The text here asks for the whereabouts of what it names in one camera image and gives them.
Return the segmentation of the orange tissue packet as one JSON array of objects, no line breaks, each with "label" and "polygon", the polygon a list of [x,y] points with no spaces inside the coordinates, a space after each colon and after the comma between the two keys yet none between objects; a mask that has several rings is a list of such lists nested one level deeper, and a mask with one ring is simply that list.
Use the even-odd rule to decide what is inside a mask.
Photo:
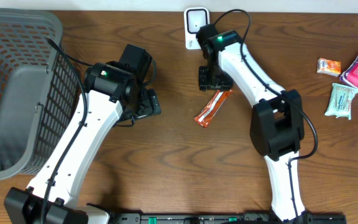
[{"label": "orange tissue packet", "polygon": [[316,72],[338,77],[341,74],[341,63],[335,60],[319,58]]}]

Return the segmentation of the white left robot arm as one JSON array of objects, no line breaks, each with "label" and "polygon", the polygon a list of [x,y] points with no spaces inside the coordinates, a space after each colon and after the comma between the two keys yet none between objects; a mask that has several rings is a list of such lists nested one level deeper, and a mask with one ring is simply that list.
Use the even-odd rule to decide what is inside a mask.
[{"label": "white left robot arm", "polygon": [[145,76],[155,61],[96,63],[86,71],[76,113],[41,171],[24,190],[11,188],[4,206],[12,223],[110,223],[113,214],[78,206],[90,165],[111,128],[161,113]]}]

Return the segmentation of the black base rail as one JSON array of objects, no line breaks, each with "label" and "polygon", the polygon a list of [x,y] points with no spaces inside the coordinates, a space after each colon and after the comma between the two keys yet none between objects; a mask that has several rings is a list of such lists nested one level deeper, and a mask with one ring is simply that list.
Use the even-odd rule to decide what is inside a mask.
[{"label": "black base rail", "polygon": [[338,214],[302,213],[300,216],[281,221],[270,212],[250,212],[240,215],[161,215],[121,213],[115,214],[109,224],[246,224],[246,223],[279,223],[279,224],[346,224],[346,216]]}]

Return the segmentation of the green wet wipes packet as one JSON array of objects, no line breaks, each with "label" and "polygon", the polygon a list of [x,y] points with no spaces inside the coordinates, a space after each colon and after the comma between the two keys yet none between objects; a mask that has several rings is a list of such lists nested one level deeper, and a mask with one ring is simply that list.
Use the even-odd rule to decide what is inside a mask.
[{"label": "green wet wipes packet", "polygon": [[331,97],[325,116],[345,117],[351,120],[352,100],[358,94],[358,89],[338,83],[332,84]]}]

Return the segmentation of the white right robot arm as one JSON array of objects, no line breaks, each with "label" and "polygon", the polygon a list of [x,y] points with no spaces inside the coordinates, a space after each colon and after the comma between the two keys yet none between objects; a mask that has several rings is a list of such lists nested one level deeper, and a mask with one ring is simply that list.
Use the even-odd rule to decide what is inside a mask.
[{"label": "white right robot arm", "polygon": [[299,93],[276,84],[236,31],[220,33],[214,24],[208,24],[195,37],[208,61],[199,68],[200,90],[226,91],[237,85],[246,96],[252,107],[250,138],[268,167],[272,211],[281,221],[294,220],[305,211],[295,160],[305,135]]}]

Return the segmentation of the red small packet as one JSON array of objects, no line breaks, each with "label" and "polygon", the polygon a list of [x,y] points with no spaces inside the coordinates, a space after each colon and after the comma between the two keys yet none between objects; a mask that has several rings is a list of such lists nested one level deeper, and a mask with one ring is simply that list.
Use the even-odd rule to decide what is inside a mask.
[{"label": "red small packet", "polygon": [[232,94],[232,90],[217,90],[214,96],[208,101],[201,113],[194,117],[194,120],[204,128],[207,128],[226,98]]}]

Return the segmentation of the grey plastic mesh basket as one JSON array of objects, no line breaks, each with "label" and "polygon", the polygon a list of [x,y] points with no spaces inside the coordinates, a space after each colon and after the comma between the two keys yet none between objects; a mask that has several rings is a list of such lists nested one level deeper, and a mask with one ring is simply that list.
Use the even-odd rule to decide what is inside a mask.
[{"label": "grey plastic mesh basket", "polygon": [[38,173],[71,120],[76,78],[48,44],[62,37],[49,12],[0,9],[0,180]]}]

